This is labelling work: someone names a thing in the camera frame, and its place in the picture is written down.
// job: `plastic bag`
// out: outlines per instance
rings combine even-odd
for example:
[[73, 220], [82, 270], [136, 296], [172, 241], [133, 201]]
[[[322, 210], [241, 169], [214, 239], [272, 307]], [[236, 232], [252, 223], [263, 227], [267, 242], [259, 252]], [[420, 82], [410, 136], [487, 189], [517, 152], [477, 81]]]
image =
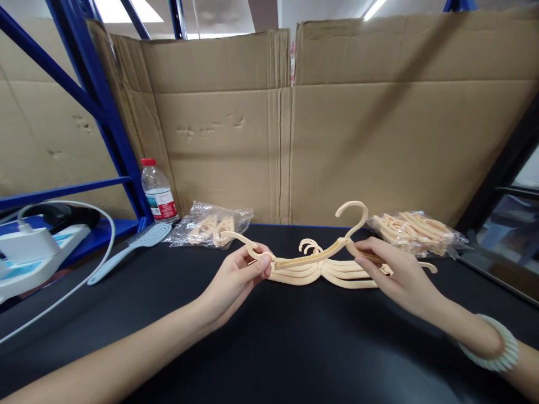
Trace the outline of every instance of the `plastic bag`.
[[468, 243], [461, 233], [420, 211], [385, 213], [371, 217], [367, 224], [388, 243], [422, 258], [454, 257], [455, 249]]
[[163, 240], [170, 247], [203, 246], [226, 250], [232, 238], [222, 237], [222, 231], [243, 234], [253, 218], [252, 209], [231, 210], [220, 206], [193, 202], [188, 215]]

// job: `black table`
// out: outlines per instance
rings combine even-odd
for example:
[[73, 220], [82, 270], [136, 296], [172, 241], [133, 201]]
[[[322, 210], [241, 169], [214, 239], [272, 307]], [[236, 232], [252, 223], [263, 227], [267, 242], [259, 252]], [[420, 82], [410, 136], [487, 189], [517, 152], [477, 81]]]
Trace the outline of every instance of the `black table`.
[[[328, 247], [345, 230], [251, 226], [245, 234], [284, 258], [301, 239]], [[357, 240], [369, 235], [361, 230]], [[108, 345], [199, 296], [229, 251], [159, 244], [129, 256], [104, 281], [0, 345], [0, 397]], [[341, 251], [336, 259], [351, 256]], [[0, 336], [78, 284], [86, 265], [0, 315]], [[429, 277], [448, 298], [490, 315], [539, 347], [539, 310], [450, 259]], [[439, 330], [379, 290], [345, 290], [323, 278], [307, 286], [266, 281], [228, 324], [143, 385], [128, 403], [525, 402]]]

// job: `ceiling light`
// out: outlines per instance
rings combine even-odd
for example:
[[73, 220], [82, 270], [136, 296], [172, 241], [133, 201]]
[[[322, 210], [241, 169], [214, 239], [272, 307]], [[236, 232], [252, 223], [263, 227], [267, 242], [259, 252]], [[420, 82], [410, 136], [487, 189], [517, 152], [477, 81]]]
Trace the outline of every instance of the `ceiling light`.
[[374, 3], [367, 11], [365, 16], [363, 17], [363, 21], [368, 21], [369, 19], [371, 19], [374, 13], [376, 13], [378, 9], [382, 7], [385, 2], [386, 0], [377, 0], [376, 3]]
[[[131, 0], [142, 22], [163, 22], [159, 14], [145, 0]], [[131, 22], [120, 0], [95, 0], [95, 5], [104, 23]]]

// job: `red cap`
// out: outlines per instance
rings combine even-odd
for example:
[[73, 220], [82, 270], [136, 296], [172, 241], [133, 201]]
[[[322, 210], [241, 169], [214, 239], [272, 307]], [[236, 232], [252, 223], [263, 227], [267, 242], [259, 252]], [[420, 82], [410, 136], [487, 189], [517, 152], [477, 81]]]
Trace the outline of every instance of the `red cap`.
[[140, 162], [145, 167], [146, 166], [155, 166], [157, 164], [155, 159], [141, 159]]

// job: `bottle label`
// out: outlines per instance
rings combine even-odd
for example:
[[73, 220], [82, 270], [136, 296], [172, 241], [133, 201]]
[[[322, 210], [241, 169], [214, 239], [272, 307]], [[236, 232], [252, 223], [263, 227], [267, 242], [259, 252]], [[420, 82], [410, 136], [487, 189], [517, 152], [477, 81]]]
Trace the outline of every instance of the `bottle label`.
[[177, 215], [171, 191], [160, 194], [146, 194], [155, 220], [165, 220]]

